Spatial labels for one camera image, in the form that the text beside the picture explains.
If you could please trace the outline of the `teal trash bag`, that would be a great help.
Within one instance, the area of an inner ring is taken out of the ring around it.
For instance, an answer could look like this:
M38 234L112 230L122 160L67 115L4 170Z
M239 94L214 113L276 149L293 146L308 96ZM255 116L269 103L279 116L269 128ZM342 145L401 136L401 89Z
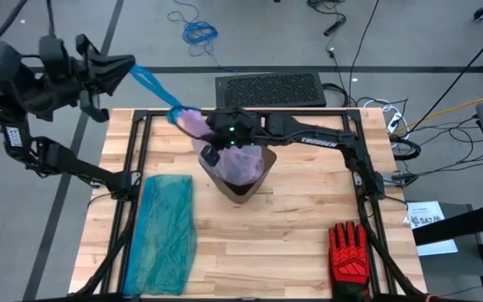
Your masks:
M147 178L122 292L181 295L196 249L193 178L181 174Z

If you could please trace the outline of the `red work glove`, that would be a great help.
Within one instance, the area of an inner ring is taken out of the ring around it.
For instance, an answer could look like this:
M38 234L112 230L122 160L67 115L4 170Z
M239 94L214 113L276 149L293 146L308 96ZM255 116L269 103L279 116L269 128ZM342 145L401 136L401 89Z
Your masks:
M329 274L334 302L371 302L366 232L353 221L329 229Z

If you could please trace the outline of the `brown trash bin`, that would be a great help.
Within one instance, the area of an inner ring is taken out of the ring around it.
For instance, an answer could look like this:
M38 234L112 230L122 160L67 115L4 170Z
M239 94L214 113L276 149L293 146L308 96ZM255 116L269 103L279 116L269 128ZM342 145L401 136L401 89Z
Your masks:
M217 189L237 204L247 203L257 193L277 160L277 155L268 148L244 146L221 150L219 163L210 167L200 156L200 151L209 144L193 140L192 145L199 164Z

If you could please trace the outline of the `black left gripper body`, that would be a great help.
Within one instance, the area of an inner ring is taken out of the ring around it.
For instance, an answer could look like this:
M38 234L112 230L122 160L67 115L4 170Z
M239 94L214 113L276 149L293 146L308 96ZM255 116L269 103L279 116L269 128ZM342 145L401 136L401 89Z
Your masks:
M96 122L109 119L109 111L100 107L99 92L88 71L92 55L101 55L84 34L75 37L75 47L81 55L78 60L68 54L64 41L46 35L39 41L39 57L44 65L45 86L56 103L78 106Z

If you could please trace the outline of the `black aluminium frame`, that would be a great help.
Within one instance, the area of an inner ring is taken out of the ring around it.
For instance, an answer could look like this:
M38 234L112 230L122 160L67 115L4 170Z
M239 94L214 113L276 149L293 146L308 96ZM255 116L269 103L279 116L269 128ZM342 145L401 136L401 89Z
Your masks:
M392 153L376 108L122 110L101 167L134 168L134 197L98 190L74 298L424 301L380 208Z

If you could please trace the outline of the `pink trash bag blue drawstring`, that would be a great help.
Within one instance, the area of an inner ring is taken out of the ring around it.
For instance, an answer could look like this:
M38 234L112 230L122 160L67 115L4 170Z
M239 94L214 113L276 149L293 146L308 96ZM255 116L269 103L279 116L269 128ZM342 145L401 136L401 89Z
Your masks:
M132 77L144 88L151 91L169 107L168 121L174 126L181 126L181 132L191 138L199 162L214 176L233 185L249 185L263 176L263 148L260 146L234 146L217 150L212 154L211 144L204 138L212 130L205 122L202 110L186 106L170 92L165 90L159 80L140 65L131 70Z

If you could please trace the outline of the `black perforated floor grate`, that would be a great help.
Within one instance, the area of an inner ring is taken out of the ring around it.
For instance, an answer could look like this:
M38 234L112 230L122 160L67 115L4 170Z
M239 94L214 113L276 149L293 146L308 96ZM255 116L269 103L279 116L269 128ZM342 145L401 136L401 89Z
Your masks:
M319 75L267 73L216 77L218 107L326 107Z

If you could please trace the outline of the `white power strip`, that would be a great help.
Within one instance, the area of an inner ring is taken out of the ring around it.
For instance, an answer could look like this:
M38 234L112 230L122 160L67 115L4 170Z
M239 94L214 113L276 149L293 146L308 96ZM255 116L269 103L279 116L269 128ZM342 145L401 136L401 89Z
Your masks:
M402 113L400 111L395 111L390 122L387 124L387 131L389 133L394 133L402 120L403 120Z

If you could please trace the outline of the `white printed sheet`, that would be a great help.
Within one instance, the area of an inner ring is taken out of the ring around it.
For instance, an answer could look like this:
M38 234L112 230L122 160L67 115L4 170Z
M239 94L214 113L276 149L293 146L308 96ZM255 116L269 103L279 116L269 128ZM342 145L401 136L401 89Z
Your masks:
M403 221L412 230L445 219L441 206L437 201L409 202L407 203L407 212L408 215L404 217ZM458 252L454 239L417 245L417 250L419 257Z

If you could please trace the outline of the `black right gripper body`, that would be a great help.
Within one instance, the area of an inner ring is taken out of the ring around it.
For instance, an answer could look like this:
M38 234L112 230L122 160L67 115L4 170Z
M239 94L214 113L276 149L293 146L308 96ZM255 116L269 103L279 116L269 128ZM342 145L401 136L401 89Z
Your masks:
M211 130L205 135L205 141L216 149L267 146L269 136L262 127L262 118L260 112L248 112L240 107L216 108L205 119Z

